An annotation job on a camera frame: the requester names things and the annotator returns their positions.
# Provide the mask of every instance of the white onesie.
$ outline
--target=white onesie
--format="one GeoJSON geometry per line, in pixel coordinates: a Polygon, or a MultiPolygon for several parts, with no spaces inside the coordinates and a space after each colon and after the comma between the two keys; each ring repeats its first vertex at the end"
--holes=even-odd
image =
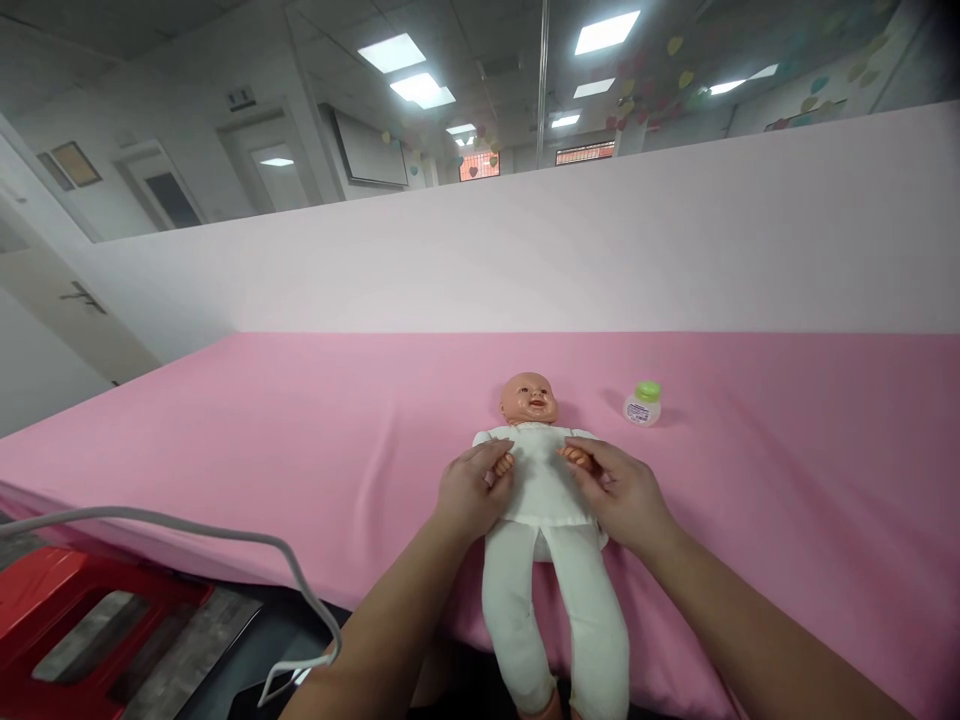
{"type": "Polygon", "coordinates": [[[583,430],[520,423],[477,433],[473,444],[514,441],[514,495],[487,534],[483,617],[504,684],[520,712],[546,707],[555,681],[533,611],[534,561],[553,562],[572,638],[571,704],[583,720],[622,720],[630,695],[626,623],[600,549],[597,525],[557,450],[583,430]]]}

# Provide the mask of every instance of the white pants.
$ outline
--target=white pants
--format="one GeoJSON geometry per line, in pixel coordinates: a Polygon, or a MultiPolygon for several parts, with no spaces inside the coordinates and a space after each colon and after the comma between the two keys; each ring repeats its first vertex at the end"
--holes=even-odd
{"type": "Polygon", "coordinates": [[[483,617],[517,709],[535,715],[555,687],[533,612],[533,553],[550,548],[570,616],[573,696],[583,720],[623,720],[630,704],[630,645],[600,556],[595,525],[536,527],[501,520],[487,535],[483,617]]]}

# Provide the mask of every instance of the pink sheet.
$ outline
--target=pink sheet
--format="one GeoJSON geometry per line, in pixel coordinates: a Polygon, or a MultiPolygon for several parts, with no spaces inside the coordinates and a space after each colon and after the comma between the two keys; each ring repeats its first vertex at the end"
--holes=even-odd
{"type": "MultiPolygon", "coordinates": [[[[683,524],[773,602],[919,718],[948,716],[960,671],[957,337],[241,334],[0,440],[0,496],[19,516],[126,504],[281,535],[320,597],[353,608],[428,516],[444,465],[500,424],[499,383],[527,369],[552,380],[563,424],[646,459],[683,524]],[[620,406],[648,378],[663,383],[665,411],[638,429],[620,406]]],[[[291,582],[265,548],[136,523],[80,531],[188,572],[291,582]]],[[[488,648],[476,550],[447,620],[488,648]]],[[[604,554],[634,702],[732,717],[643,567],[616,546],[604,554]]],[[[534,590],[564,670],[551,569],[534,590]]]]}

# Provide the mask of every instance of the power cord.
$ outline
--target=power cord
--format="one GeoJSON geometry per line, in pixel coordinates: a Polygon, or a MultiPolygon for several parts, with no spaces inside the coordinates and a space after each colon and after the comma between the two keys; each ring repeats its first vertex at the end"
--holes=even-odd
{"type": "Polygon", "coordinates": [[[260,543],[262,545],[270,545],[279,550],[284,559],[287,561],[287,565],[290,566],[290,571],[293,573],[293,579],[296,580],[297,586],[300,588],[300,593],[303,595],[303,599],[307,601],[307,605],[320,616],[320,619],[323,620],[323,624],[327,626],[327,629],[330,630],[330,634],[333,635],[333,650],[331,652],[325,653],[318,658],[313,658],[312,660],[283,660],[278,662],[267,674],[267,681],[263,685],[263,692],[260,695],[260,700],[257,703],[257,707],[263,707],[266,703],[273,700],[280,693],[286,690],[290,685],[292,685],[296,680],[301,680],[306,675],[306,671],[315,667],[322,667],[325,665],[332,665],[337,659],[337,656],[340,654],[340,648],[342,646],[342,639],[340,637],[340,626],[337,624],[336,619],[327,609],[327,607],[320,602],[320,600],[313,594],[313,591],[310,590],[310,586],[307,584],[307,579],[303,575],[303,570],[300,568],[300,563],[297,562],[297,556],[294,555],[291,547],[278,537],[273,535],[265,535],[263,533],[252,533],[244,532],[241,530],[227,530],[226,528],[218,528],[213,525],[204,525],[202,523],[191,522],[190,520],[183,520],[181,518],[173,517],[172,515],[164,515],[163,513],[153,512],[151,510],[140,510],[138,508],[123,507],[123,506],[105,506],[105,507],[92,507],[92,508],[81,508],[79,510],[67,510],[65,512],[52,513],[50,515],[41,515],[39,517],[30,518],[29,520],[18,520],[16,522],[6,523],[0,525],[0,539],[5,537],[10,537],[11,535],[17,535],[24,532],[33,532],[34,530],[39,530],[40,528],[45,528],[50,525],[62,525],[65,523],[77,522],[78,520],[96,520],[102,518],[120,518],[123,520],[139,520],[141,522],[150,523],[151,525],[159,525],[161,527],[170,528],[171,530],[180,530],[182,532],[191,533],[193,535],[206,535],[207,537],[220,538],[223,540],[242,540],[244,542],[254,542],[260,543]],[[284,683],[283,687],[278,690],[270,692],[270,685],[273,683],[277,675],[285,673],[287,671],[293,670],[293,676],[289,681],[284,683]]]}

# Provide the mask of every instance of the red chair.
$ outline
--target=red chair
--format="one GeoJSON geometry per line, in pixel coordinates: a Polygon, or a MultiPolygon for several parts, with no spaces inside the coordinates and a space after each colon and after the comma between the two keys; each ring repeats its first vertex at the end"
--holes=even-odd
{"type": "Polygon", "coordinates": [[[0,717],[117,720],[124,706],[107,693],[144,643],[178,607],[201,606],[213,588],[160,571],[63,548],[42,548],[0,573],[0,717]],[[31,677],[33,669],[114,590],[150,608],[90,675],[72,685],[31,677]]]}

